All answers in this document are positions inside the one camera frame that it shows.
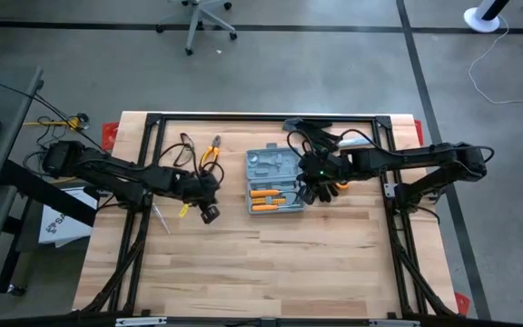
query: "black floor stripe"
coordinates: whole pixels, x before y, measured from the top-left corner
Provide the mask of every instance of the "black floor stripe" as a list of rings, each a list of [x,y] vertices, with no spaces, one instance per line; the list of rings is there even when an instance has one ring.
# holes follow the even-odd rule
[[[427,120],[427,126],[429,127],[429,132],[431,134],[431,141],[434,144],[438,144],[441,143],[439,125],[429,97],[429,89],[427,88],[427,83],[425,82],[425,77],[421,68],[419,54],[417,53],[417,46],[415,45],[415,40],[413,38],[413,31],[410,27],[404,0],[397,0],[397,9],[399,10],[400,21],[405,32],[405,42],[407,43],[407,50],[409,52],[410,62],[415,75],[415,82],[419,89],[419,97],[423,106],[423,112],[425,113],[425,119]],[[486,299],[486,294],[483,290],[483,284],[479,276],[478,264],[476,263],[476,257],[471,248],[468,229],[463,218],[463,212],[461,211],[455,186],[449,186],[446,190],[446,195],[449,203],[449,210],[451,211],[451,219],[453,220],[459,248],[461,250],[461,257],[468,275],[471,297],[476,307],[476,313],[480,319],[491,320],[488,300]]]
[[[48,23],[48,22],[16,22],[0,20],[0,27],[42,28],[68,30],[99,30],[99,31],[154,31],[155,24],[126,23]],[[184,31],[188,24],[166,24],[166,31]],[[399,26],[350,26],[350,25],[234,25],[237,31],[244,32],[334,32],[334,33],[403,33]],[[216,25],[205,25],[205,30],[221,31]],[[472,35],[477,32],[464,27],[411,27],[413,34],[438,35]],[[493,34],[503,34],[504,28],[499,28]],[[523,35],[523,28],[510,28],[509,34]]]
[[[155,24],[112,24],[112,23],[46,23],[0,21],[0,27],[76,29],[76,30],[114,30],[114,31],[154,31]],[[166,24],[165,31],[184,31],[187,24]],[[401,27],[392,26],[331,26],[331,25],[233,25],[237,31],[245,32],[338,32],[338,33],[402,33]],[[221,31],[216,25],[204,25],[205,30]]]
[[[455,34],[455,35],[484,35],[471,28],[466,27],[411,27],[410,31],[414,34]],[[506,33],[505,28],[498,28],[496,31],[488,34],[501,35]],[[523,28],[510,28],[508,34],[523,35]]]

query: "orange-handled tool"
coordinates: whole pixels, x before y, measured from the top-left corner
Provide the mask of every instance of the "orange-handled tool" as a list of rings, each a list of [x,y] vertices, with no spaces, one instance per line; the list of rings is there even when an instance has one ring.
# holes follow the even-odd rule
[[[253,198],[252,199],[253,204],[265,204],[265,198]],[[286,204],[286,199],[271,199],[271,204]]]
[[[280,191],[280,190],[250,191],[250,197],[276,196],[276,195],[280,195],[282,193],[296,193],[296,191]]]
[[[219,145],[222,143],[222,138],[219,135],[216,135],[213,138],[213,143],[207,147],[207,151],[201,157],[201,167],[205,164],[205,160],[209,157],[210,154],[213,154],[213,162],[217,162],[217,156],[219,156]]]
[[[299,207],[299,204],[290,204],[290,205],[277,205],[277,204],[262,204],[262,205],[254,205],[252,207],[252,211],[271,211],[271,210],[278,210],[283,208],[294,208]]]
[[[348,182],[336,183],[336,188],[339,190],[346,190],[349,188]]]

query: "office chair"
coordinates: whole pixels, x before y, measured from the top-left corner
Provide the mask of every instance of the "office chair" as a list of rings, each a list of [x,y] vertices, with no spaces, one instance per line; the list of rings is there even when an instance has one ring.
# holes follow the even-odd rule
[[[190,12],[191,24],[189,25],[189,36],[187,37],[187,44],[185,45],[185,53],[187,55],[192,55],[192,40],[193,40],[193,37],[195,36],[195,31],[198,28],[202,29],[202,27],[203,27],[203,18],[214,23],[215,25],[218,25],[222,29],[229,31],[229,37],[232,40],[237,39],[237,33],[235,33],[235,28],[233,28],[233,26],[227,24],[225,21],[223,21],[221,18],[214,15],[210,11],[214,7],[221,5],[221,4],[223,4],[223,7],[225,8],[225,10],[230,10],[232,8],[232,3],[227,2],[226,0],[209,0],[209,1],[207,1],[207,0],[190,0],[190,1],[183,0],[183,1],[181,1],[181,4],[183,4],[184,6],[188,6],[189,4],[191,4],[191,6],[192,6],[192,11]],[[172,15],[172,16],[165,17],[164,19],[162,19],[159,22],[159,24],[157,24],[157,26],[156,26],[156,32],[159,34],[164,32],[164,30],[166,29],[166,25],[163,24],[163,22],[166,19],[169,19],[173,16],[177,16],[177,15]]]

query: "metal tool tray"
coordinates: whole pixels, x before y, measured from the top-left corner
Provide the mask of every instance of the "metal tool tray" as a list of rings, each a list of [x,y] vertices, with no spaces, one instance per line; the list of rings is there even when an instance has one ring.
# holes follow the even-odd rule
[[[296,213],[304,210],[304,202],[296,193],[300,184],[296,176],[301,173],[298,167],[300,157],[290,148],[279,148],[277,144],[267,144],[266,149],[248,150],[245,155],[245,173],[247,176],[246,203],[250,214]],[[251,190],[281,190],[286,203],[299,204],[299,207],[281,208],[278,210],[255,212],[252,210]],[[266,196],[266,204],[271,204],[271,196]]]

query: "yellow tag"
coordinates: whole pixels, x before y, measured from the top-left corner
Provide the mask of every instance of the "yellow tag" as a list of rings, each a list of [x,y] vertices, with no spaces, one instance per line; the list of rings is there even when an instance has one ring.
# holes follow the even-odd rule
[[[184,204],[183,205],[183,208],[181,208],[181,212],[179,213],[179,217],[183,218],[186,214],[187,214],[187,211],[189,210],[189,204]]]

